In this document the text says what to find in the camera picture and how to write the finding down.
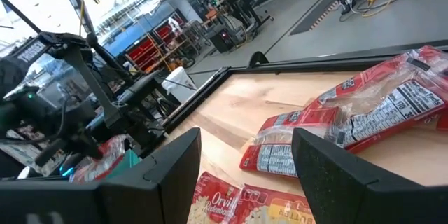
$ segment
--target wooden table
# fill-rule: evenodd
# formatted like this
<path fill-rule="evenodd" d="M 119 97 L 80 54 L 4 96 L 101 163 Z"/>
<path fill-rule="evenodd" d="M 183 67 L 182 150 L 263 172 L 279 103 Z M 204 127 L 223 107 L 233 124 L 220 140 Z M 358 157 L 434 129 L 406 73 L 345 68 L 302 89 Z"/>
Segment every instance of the wooden table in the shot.
<path fill-rule="evenodd" d="M 268 117 L 300 110 L 354 74 L 235 74 L 171 133 L 170 140 L 191 127 L 200 127 L 200 173 L 208 171 L 234 185 L 247 183 L 303 195 L 296 178 L 241 170 L 241 157 Z M 433 186 L 448 183 L 447 154 L 447 133 L 418 125 L 371 146 L 359 156 L 417 183 Z"/>

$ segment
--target blue light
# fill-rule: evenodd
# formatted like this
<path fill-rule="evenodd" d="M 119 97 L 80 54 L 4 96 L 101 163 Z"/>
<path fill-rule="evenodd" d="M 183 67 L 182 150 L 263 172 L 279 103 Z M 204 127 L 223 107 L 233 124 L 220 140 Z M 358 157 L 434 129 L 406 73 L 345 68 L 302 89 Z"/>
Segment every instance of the blue light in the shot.
<path fill-rule="evenodd" d="M 69 175 L 72 171 L 73 171 L 73 167 L 70 168 L 70 169 L 68 169 L 66 172 L 64 172 L 62 176 L 67 176 L 67 175 Z"/>

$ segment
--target floor mat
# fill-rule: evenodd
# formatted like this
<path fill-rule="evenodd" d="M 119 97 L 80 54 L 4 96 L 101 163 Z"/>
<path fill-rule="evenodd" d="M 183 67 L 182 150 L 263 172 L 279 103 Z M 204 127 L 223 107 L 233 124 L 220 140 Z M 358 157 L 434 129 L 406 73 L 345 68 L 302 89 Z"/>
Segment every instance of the floor mat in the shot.
<path fill-rule="evenodd" d="M 337 4 L 336 0 L 321 0 L 317 5 L 311 7 L 307 16 L 291 31 L 289 35 L 296 35 L 314 29 L 320 21 L 328 14 L 331 8 Z"/>

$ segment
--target red package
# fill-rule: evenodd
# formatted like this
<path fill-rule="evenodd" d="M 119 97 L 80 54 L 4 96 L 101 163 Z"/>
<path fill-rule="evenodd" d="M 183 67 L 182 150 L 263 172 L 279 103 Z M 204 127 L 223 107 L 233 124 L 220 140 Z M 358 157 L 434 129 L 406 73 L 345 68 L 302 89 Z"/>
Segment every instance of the red package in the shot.
<path fill-rule="evenodd" d="M 107 142 L 99 146 L 103 153 L 101 160 L 93 160 L 86 157 L 87 164 L 75 171 L 70 181 L 75 183 L 85 183 L 88 181 L 104 179 L 120 163 L 125 155 L 125 135 L 114 136 Z"/>
<path fill-rule="evenodd" d="M 231 223 L 314 224 L 316 222 L 305 197 L 245 185 Z"/>
<path fill-rule="evenodd" d="M 293 128 L 304 128 L 356 153 L 441 113 L 447 100 L 448 57 L 428 46 L 411 50 L 325 92 L 293 122 L 281 120 L 284 115 L 269 118 L 240 168 L 297 176 L 291 154 Z M 442 129 L 446 120 L 437 128 Z"/>
<path fill-rule="evenodd" d="M 196 183 L 188 224 L 228 223 L 241 190 L 204 172 Z"/>
<path fill-rule="evenodd" d="M 448 130 L 448 109 L 443 110 L 440 115 L 437 115 L 435 120 L 437 125 L 436 130 Z"/>
<path fill-rule="evenodd" d="M 188 224 L 314 224 L 305 197 L 245 185 L 239 189 L 204 172 L 193 197 Z"/>

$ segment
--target concrete floor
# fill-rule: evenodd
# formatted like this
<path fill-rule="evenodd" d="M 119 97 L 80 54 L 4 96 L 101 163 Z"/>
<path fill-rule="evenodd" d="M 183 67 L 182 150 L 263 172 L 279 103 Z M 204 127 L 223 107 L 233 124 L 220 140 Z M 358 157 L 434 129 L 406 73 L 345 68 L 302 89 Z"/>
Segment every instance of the concrete floor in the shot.
<path fill-rule="evenodd" d="M 255 51 L 266 54 L 269 61 L 294 60 L 335 53 L 347 53 L 386 46 L 448 39 L 446 0 L 398 0 L 373 17 L 351 16 L 340 22 L 340 10 L 331 12 L 312 31 L 289 36 L 298 20 L 318 0 L 274 0 L 259 8 L 268 10 L 275 21 L 268 21 L 257 38 L 233 52 L 200 57 L 190 73 L 239 67 L 247 64 Z M 388 0 L 377 0 L 381 3 Z M 212 73 L 192 75 L 202 85 Z"/>

